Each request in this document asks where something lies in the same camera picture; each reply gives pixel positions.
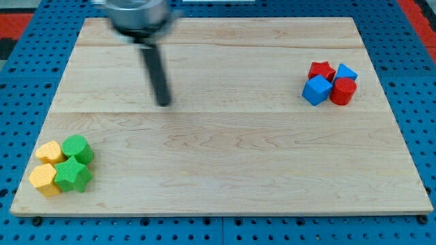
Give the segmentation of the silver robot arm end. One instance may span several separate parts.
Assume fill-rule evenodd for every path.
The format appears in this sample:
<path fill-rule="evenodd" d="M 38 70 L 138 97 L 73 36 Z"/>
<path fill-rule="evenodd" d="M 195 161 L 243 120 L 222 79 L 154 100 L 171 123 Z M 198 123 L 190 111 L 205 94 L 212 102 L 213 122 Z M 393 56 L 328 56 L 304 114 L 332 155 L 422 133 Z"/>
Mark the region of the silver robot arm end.
<path fill-rule="evenodd" d="M 92 0 L 103 9 L 112 28 L 127 42 L 154 46 L 183 15 L 166 0 Z"/>

